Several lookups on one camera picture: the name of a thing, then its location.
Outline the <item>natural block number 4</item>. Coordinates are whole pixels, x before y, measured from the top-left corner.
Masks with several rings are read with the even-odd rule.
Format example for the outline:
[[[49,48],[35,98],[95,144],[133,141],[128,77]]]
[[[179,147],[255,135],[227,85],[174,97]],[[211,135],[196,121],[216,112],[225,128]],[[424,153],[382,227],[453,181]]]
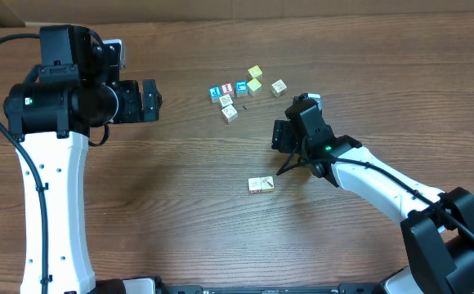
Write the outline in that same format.
[[[261,187],[263,193],[270,193],[275,191],[274,179],[272,176],[261,178]]]

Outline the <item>natural block letter B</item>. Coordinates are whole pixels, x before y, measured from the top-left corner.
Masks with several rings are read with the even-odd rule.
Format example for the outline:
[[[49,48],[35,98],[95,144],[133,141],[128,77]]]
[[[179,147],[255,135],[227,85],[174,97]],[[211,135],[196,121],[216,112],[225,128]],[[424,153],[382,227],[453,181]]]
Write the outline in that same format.
[[[248,192],[250,194],[259,194],[262,192],[262,181],[260,177],[248,179]]]

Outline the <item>wood block red side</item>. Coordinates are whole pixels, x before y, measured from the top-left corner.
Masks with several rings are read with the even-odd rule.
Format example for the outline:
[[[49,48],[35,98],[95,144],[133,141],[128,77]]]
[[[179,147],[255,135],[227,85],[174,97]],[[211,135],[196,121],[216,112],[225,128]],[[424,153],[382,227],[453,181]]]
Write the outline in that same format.
[[[226,106],[221,112],[228,123],[233,122],[238,117],[238,112],[233,105]]]

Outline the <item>blue letter P block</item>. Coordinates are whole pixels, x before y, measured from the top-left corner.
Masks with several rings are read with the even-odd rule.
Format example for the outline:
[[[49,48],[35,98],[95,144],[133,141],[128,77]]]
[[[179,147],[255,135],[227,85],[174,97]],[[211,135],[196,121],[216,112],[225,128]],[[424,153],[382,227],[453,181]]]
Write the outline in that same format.
[[[220,86],[213,86],[208,89],[209,97],[212,103],[218,103],[219,98],[222,96],[222,91]]]

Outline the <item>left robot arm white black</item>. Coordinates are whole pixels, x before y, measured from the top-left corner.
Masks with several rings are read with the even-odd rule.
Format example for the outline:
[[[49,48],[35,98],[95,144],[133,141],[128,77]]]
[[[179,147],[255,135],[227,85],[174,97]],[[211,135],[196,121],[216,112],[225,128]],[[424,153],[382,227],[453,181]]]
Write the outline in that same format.
[[[152,79],[123,81],[124,47],[74,25],[41,28],[42,63],[4,103],[25,190],[23,293],[156,293],[156,278],[96,279],[84,215],[90,130],[152,123],[162,97]]]

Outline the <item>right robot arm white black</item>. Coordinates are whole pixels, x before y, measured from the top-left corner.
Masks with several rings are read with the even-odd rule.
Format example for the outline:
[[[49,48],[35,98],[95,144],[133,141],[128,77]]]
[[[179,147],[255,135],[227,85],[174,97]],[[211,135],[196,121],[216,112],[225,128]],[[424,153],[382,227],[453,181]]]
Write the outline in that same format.
[[[408,265],[385,278],[376,293],[474,292],[474,195],[424,185],[377,159],[350,136],[335,136],[322,116],[320,96],[293,99],[274,123],[272,149],[286,160],[279,174],[298,167],[357,194],[401,230]]]

